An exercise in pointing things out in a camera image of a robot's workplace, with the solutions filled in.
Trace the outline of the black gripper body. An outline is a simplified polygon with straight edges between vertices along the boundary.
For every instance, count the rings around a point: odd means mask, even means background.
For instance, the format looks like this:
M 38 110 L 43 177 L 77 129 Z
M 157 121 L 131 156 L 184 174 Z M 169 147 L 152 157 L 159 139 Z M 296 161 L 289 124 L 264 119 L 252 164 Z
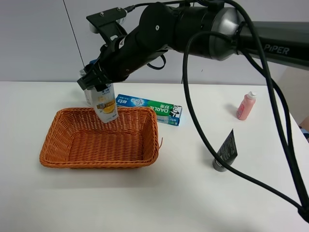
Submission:
M 95 26 L 106 44 L 91 65 L 92 84 L 125 81 L 128 76 L 168 51 L 169 24 L 139 23 L 129 34 L 118 23 Z

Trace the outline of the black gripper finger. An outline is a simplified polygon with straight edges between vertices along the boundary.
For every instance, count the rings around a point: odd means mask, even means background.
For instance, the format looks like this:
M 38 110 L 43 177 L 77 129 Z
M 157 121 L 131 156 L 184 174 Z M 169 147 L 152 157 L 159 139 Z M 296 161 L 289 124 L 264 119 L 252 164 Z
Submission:
M 111 84 L 111 81 L 102 72 L 91 70 L 85 72 L 80 70 L 80 77 L 77 80 L 78 85 L 82 90 L 95 89 L 96 91 L 103 91 L 107 88 L 107 85 Z

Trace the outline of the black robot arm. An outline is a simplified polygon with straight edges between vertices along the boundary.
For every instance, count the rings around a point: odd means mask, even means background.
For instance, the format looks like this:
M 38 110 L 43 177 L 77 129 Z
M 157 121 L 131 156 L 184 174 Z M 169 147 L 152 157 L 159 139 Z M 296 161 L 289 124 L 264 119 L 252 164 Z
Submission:
M 309 66 L 307 22 L 253 22 L 232 0 L 145 3 L 138 26 L 126 32 L 119 21 L 135 9 L 112 8 L 87 17 L 104 45 L 78 80 L 81 89 L 105 90 L 125 81 L 169 50 L 213 60 L 232 54 L 306 69 Z

